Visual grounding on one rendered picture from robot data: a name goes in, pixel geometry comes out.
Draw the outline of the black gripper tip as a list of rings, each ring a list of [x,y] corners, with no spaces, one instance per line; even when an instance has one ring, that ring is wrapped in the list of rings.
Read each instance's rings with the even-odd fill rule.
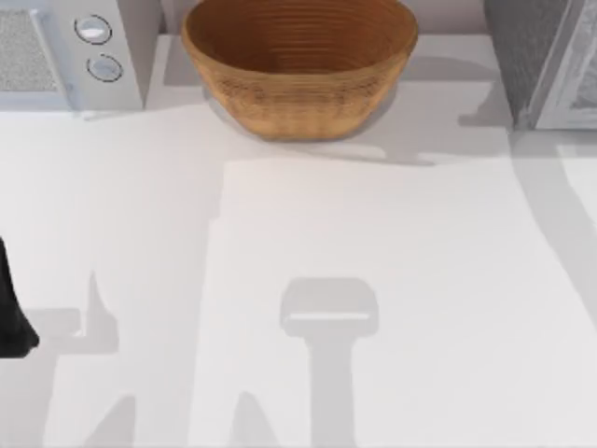
[[[25,358],[39,343],[40,338],[18,301],[6,246],[0,237],[0,359]]]

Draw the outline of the round microwave knob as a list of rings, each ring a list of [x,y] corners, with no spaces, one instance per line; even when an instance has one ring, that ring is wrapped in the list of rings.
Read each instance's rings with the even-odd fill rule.
[[[76,18],[74,30],[80,40],[91,45],[104,45],[113,35],[110,23],[99,15]]]
[[[114,57],[101,53],[86,61],[88,73],[96,80],[113,83],[122,78],[124,71],[120,62]]]

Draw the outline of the brown woven basket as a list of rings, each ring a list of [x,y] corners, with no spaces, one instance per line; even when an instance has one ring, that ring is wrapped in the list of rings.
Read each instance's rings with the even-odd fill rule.
[[[302,141],[360,128],[418,33],[401,0],[199,0],[181,38],[206,89],[243,128]]]

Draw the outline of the pale microwave oven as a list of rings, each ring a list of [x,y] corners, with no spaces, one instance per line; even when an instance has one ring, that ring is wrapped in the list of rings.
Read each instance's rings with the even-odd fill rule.
[[[77,37],[74,21],[88,15],[110,23],[104,45]],[[0,0],[0,111],[143,109],[162,24],[160,0]],[[120,62],[121,79],[88,73],[86,61],[101,53]]]

